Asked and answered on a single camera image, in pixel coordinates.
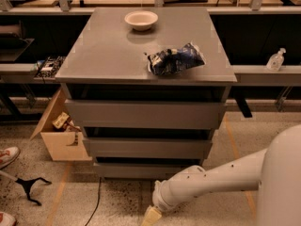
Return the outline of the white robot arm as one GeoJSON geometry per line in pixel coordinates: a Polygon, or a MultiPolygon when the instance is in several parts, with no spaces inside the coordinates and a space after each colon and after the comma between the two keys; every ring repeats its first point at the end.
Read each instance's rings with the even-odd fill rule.
{"type": "Polygon", "coordinates": [[[269,147],[214,169],[191,166],[157,181],[141,226],[166,211],[214,192],[258,192],[256,226],[301,226],[301,125],[278,134],[269,147]]]}

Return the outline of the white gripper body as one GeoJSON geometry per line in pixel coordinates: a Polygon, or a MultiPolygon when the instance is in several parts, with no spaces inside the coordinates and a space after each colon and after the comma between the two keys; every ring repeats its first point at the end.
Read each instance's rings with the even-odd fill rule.
{"type": "Polygon", "coordinates": [[[206,174],[201,166],[191,166],[168,180],[156,181],[152,202],[160,211],[166,212],[183,202],[189,202],[203,194],[200,183],[206,174]]]}

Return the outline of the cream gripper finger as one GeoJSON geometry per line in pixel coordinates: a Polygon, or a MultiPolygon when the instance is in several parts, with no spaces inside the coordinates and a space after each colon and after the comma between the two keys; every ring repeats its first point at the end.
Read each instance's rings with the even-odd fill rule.
{"type": "Polygon", "coordinates": [[[154,206],[149,206],[143,217],[141,226],[153,226],[160,218],[162,213],[154,206]]]}

